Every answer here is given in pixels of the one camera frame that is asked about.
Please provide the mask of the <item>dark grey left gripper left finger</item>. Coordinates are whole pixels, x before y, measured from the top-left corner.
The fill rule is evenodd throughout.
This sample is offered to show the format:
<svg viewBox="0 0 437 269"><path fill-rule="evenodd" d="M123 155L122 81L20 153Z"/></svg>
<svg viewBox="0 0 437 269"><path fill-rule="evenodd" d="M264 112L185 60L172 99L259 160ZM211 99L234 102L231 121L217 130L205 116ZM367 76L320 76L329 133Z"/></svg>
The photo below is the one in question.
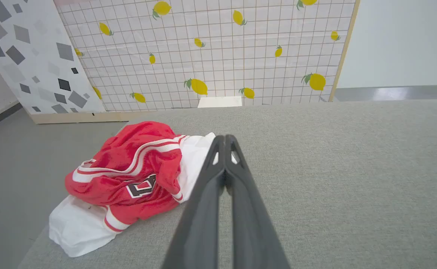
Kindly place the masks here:
<svg viewBox="0 0 437 269"><path fill-rule="evenodd" d="M161 269L217 269L224 136L212 141Z"/></svg>

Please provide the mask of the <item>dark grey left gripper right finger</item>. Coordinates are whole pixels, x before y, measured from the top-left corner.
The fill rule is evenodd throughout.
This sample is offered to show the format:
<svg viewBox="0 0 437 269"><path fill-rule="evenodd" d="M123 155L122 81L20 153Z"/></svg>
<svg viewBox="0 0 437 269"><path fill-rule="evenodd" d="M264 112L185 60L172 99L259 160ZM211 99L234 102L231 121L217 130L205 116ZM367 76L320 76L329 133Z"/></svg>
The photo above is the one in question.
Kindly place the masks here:
<svg viewBox="0 0 437 269"><path fill-rule="evenodd" d="M233 135L225 137L225 172L227 190L232 197L233 269L291 269Z"/></svg>

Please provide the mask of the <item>red and white basketball jersey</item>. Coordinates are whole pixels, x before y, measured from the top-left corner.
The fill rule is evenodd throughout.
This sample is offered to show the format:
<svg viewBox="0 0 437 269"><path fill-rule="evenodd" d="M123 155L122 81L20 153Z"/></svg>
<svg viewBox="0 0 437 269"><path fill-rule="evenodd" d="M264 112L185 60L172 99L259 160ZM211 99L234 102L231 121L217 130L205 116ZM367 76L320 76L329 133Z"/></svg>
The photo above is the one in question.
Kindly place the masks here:
<svg viewBox="0 0 437 269"><path fill-rule="evenodd" d="M157 121L126 125L66 175L68 197L49 216L50 239L80 257L186 202L215 136L179 135Z"/></svg>

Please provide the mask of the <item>white rectangular block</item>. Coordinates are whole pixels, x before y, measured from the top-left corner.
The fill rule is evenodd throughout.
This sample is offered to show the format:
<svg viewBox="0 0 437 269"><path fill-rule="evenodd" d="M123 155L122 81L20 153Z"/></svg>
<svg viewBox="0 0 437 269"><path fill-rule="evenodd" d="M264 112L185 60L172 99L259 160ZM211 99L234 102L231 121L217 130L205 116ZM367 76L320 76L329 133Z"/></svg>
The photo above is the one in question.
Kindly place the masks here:
<svg viewBox="0 0 437 269"><path fill-rule="evenodd" d="M198 108L221 108L239 106L242 106L242 98L240 96L202 97L198 103Z"/></svg>

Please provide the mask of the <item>lemon print grid panel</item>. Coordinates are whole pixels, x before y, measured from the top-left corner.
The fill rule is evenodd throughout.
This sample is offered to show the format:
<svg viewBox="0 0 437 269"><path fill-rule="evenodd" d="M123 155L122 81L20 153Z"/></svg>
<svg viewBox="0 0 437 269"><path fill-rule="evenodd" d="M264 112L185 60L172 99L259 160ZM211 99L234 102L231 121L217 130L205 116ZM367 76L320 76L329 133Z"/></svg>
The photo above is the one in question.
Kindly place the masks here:
<svg viewBox="0 0 437 269"><path fill-rule="evenodd" d="M108 112L331 102L360 0L54 0Z"/></svg>

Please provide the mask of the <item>grey terrazzo print panel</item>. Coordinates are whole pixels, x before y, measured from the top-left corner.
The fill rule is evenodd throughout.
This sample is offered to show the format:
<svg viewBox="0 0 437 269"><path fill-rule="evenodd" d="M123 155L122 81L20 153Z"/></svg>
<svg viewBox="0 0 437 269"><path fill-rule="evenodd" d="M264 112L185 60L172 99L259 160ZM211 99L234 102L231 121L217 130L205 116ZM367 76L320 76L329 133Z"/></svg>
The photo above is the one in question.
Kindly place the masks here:
<svg viewBox="0 0 437 269"><path fill-rule="evenodd" d="M131 121L138 115L106 111L56 0L0 0L0 75L36 124Z"/></svg>

